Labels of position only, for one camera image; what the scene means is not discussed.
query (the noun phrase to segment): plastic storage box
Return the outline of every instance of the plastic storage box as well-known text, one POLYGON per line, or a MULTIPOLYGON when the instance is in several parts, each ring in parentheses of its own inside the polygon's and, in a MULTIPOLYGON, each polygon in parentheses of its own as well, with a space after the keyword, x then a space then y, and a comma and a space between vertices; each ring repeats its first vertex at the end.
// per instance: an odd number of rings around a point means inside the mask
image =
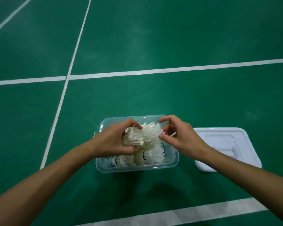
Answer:
MULTIPOLYGON (((103 120, 100 124, 100 130, 101 132, 104 128, 108 127, 109 125, 113 123, 118 123, 125 121, 128 118, 132 118, 139 122, 140 124, 143 124, 145 122, 151 123, 155 122, 157 123, 157 120, 161 117, 164 117, 165 115, 149 115, 149 116, 136 116, 136 117, 114 117, 114 118, 107 118, 103 120)), ((132 167, 114 167, 110 163, 110 157, 109 158, 97 158, 95 165, 97 169, 100 172, 103 173, 113 173, 113 172, 125 172, 125 171, 142 171, 142 170, 151 170, 151 169, 159 169, 159 168, 170 168, 177 165, 179 162, 179 154, 178 151, 173 148, 171 145, 167 143, 163 143, 164 153, 166 157, 166 162, 159 165, 145 165, 145 166, 132 166, 132 167)))

